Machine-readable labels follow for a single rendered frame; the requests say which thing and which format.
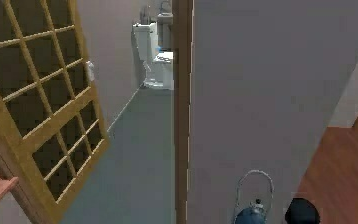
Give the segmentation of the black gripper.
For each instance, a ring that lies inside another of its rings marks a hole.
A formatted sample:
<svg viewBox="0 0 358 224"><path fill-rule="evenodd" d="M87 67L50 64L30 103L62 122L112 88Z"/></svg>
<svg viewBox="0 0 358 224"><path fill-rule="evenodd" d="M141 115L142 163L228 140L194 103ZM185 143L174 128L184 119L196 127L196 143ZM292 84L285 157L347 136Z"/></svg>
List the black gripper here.
<svg viewBox="0 0 358 224"><path fill-rule="evenodd" d="M268 173L262 170L258 172L268 182L268 203L266 206L261 203L258 192L255 189L257 171L248 171L237 183L233 208L234 224L266 224L266 214L269 214L272 209L275 188Z"/></svg>

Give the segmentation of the white toilet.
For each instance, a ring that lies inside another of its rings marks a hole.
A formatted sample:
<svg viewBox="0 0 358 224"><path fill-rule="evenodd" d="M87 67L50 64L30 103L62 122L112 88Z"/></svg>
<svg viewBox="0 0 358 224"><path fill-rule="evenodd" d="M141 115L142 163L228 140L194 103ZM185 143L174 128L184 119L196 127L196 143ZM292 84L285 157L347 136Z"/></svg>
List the white toilet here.
<svg viewBox="0 0 358 224"><path fill-rule="evenodd" d="M174 89L173 53L159 45L156 23L133 25L139 58L145 70L143 84L152 89Z"/></svg>

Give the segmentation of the grey bottle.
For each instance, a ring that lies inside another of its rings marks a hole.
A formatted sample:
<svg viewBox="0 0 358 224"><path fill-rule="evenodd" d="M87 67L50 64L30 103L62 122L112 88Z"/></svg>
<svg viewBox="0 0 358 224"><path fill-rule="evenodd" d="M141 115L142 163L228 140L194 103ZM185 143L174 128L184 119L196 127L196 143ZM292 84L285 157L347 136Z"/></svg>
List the grey bottle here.
<svg viewBox="0 0 358 224"><path fill-rule="evenodd" d="M149 25L151 22L150 6L145 5L140 10L140 23L142 25Z"/></svg>

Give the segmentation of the wooden lattice room door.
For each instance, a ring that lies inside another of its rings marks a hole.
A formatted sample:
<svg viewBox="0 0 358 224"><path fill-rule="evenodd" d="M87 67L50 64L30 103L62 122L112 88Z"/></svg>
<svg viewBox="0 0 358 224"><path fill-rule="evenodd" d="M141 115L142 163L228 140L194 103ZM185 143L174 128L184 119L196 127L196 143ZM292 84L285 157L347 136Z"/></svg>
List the wooden lattice room door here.
<svg viewBox="0 0 358 224"><path fill-rule="evenodd" d="M108 146L76 0L0 0L0 172L59 224Z"/></svg>

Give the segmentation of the brown wooden door frame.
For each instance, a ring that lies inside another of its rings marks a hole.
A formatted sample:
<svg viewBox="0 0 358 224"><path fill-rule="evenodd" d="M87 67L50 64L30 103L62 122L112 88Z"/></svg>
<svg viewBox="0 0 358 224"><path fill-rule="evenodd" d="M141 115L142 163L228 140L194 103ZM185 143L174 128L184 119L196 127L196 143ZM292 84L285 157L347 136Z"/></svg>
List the brown wooden door frame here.
<svg viewBox="0 0 358 224"><path fill-rule="evenodd" d="M176 224L187 224L193 0L172 0Z"/></svg>

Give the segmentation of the grey pedestal sink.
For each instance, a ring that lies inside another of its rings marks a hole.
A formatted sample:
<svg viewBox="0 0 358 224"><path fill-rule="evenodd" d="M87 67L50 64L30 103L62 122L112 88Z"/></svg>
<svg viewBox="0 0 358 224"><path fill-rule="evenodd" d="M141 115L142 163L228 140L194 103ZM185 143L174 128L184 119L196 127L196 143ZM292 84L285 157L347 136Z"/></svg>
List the grey pedestal sink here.
<svg viewBox="0 0 358 224"><path fill-rule="evenodd" d="M173 24L172 0L160 0L157 15L159 46L163 51L170 51L171 26Z"/></svg>

